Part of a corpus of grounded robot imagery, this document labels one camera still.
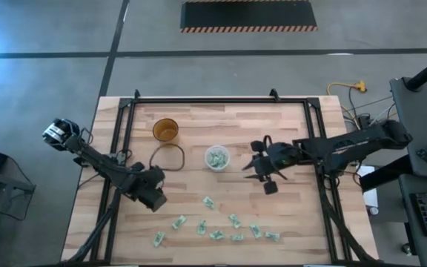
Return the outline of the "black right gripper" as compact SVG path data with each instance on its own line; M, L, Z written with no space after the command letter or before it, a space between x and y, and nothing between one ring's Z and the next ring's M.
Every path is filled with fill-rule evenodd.
M253 168L255 174L245 176L245 179L255 179L263 183L266 195L278 192L277 183L271 178L272 174L280 175L280 144L271 139L256 140L250 143L254 152L251 161L242 168L243 171Z

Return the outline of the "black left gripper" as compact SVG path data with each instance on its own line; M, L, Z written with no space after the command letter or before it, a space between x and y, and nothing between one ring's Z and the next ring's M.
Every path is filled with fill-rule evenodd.
M152 212L156 212L167 202L162 191L164 180L164 171L158 166L145 168L141 162L136 162L130 167L128 189L124 195L133 201L140 201Z

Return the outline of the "clear plastic container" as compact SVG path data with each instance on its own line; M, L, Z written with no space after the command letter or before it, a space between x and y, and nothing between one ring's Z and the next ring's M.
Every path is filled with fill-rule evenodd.
M231 155L227 148L214 145L205 152L205 164L212 171L223 171L230 163Z

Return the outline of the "amber plastic cup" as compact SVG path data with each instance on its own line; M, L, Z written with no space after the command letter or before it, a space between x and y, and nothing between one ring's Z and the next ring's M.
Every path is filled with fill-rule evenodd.
M153 126L153 136L160 142L169 142L176 138L179 126L169 118L160 119Z

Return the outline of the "white paper sheet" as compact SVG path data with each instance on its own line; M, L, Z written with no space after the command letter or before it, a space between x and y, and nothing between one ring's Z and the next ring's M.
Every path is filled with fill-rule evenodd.
M357 173L361 177L365 176L366 174L370 174L373 171L375 171L375 167L374 166L362 165L360 168L357 167ZM365 204L367 206L375 207L375 208L379 207L379 205L378 205L378 197L377 197L377 189L376 188L366 191L363 194L363 199L364 199Z

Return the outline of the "black desk crossbar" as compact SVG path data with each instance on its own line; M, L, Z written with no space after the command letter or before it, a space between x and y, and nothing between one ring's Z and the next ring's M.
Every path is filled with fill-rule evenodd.
M376 187L396 180L402 174L413 174L409 155L402 156L393 162L360 177L362 192L370 191Z

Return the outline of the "black hazard-striped floor mat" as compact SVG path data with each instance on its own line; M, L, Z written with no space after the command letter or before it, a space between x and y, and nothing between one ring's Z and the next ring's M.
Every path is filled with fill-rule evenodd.
M314 32L309 0L187 0L182 3L181 33Z

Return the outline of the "black aluminium table frame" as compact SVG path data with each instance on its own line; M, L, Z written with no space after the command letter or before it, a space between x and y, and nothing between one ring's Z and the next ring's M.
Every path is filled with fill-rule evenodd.
M153 126L160 119L177 122L175 139L160 142ZM277 142L345 133L335 96L193 96L104 97L93 123L93 147L102 153L126 150L128 164L142 162L166 170L163 190L168 201L152 212L139 202L121 198L113 207L113 222L87 257L92 264L121 265L296 265L352 260L354 253L336 226L327 222L320 205L319 178L312 166L296 166L278 177L279 190L266 195L261 182L245 179L242 168L251 160L250 143L269 135ZM214 145L228 149L229 165L212 171L205 152ZM210 197L215 209L203 199ZM229 220L241 222L234 228ZM184 215L177 230L172 224ZM197 234L206 220L207 231ZM262 237L255 239L250 224ZM225 238L209 234L223 231ZM153 239L165 232L162 244ZM280 234L275 243L265 232ZM243 234L234 242L231 236Z

